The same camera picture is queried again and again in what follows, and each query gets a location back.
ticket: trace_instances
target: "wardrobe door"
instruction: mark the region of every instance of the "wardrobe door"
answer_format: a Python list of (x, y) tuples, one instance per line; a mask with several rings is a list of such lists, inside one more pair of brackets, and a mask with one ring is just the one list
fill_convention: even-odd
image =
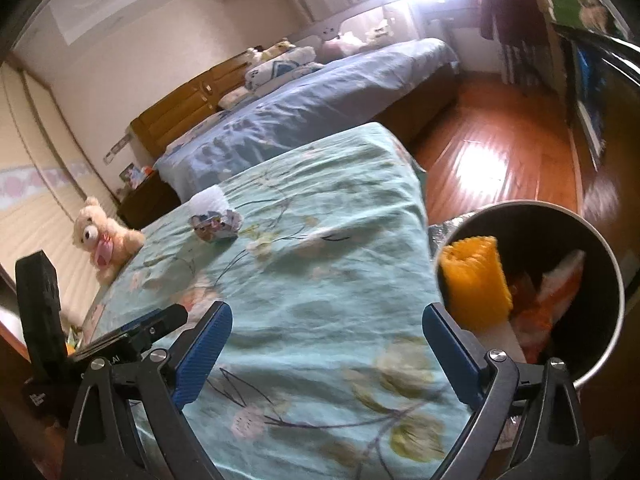
[(76, 143), (49, 89), (29, 74), (23, 72), (22, 75), (44, 133), (65, 169), (71, 174), (84, 195), (95, 196), (108, 216), (116, 216), (117, 202)]
[(26, 132), (32, 147), (27, 149), (18, 129), (19, 124), (25, 131), (30, 127), (15, 86), (14, 76), (19, 74), (2, 65), (0, 75), (0, 265), (15, 283), (16, 260), (44, 250), (56, 267), (63, 316), (82, 324), (99, 288), (87, 253), (72, 245), (73, 221), (67, 207), (77, 208), (82, 200), (57, 178), (55, 158), (31, 138), (33, 131)]
[(33, 113), (33, 107), (20, 74), (4, 64), (2, 80), (9, 100), (18, 134), (29, 153), (31, 160), (40, 171), (54, 198), (60, 202), (70, 220), (74, 220), (84, 205), (84, 194), (70, 174), (67, 173), (60, 159), (52, 150)]

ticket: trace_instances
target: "wooden headboard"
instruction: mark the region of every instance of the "wooden headboard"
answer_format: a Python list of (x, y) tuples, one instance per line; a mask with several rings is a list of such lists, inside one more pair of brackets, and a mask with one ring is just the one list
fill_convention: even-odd
[(244, 84), (243, 52), (179, 86), (131, 121), (142, 145), (158, 158), (175, 139), (215, 113), (218, 101)]

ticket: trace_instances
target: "mattress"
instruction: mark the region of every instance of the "mattress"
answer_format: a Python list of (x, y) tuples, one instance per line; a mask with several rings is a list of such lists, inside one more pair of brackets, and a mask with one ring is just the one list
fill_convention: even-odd
[(367, 123), (455, 60), (445, 43), (431, 38), (334, 61), (244, 101), (206, 133), (161, 156), (155, 168), (185, 202), (274, 156)]
[(184, 415), (227, 480), (429, 478), (468, 412), (422, 335), (440, 299), (424, 184), (375, 123), (243, 171), (221, 184), (239, 237), (200, 241), (187, 205), (145, 228), (94, 336), (173, 302), (190, 327), (226, 301), (232, 334)]

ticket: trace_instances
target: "metal bucket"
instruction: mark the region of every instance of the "metal bucket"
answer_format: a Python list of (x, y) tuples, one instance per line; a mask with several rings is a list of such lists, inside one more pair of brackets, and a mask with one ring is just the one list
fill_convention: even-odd
[[(583, 218), (554, 204), (513, 200), (488, 206), (463, 221), (441, 245), (471, 236), (495, 236), (507, 277), (527, 271), (535, 286), (567, 253), (585, 254), (580, 290), (554, 326), (554, 355), (567, 365), (576, 388), (593, 377), (613, 351), (625, 313), (625, 291), (611, 248)], [(437, 264), (438, 284), (447, 305), (447, 285)]]

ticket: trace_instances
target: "teddy bear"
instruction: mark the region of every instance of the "teddy bear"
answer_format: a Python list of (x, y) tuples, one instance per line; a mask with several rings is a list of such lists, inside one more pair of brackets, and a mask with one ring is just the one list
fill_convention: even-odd
[(118, 224), (90, 196), (74, 223), (74, 245), (91, 253), (91, 263), (101, 285), (110, 285), (118, 272), (145, 243), (145, 235)]
[(282, 38), (282, 41), (279, 41), (273, 46), (270, 46), (267, 50), (263, 50), (259, 52), (254, 48), (248, 48), (247, 54), (249, 56), (249, 62), (252, 67), (258, 66), (262, 63), (270, 61), (271, 59), (275, 59), (278, 56), (281, 56), (285, 52), (289, 50), (293, 50), (296, 46), (291, 43), (287, 38)]

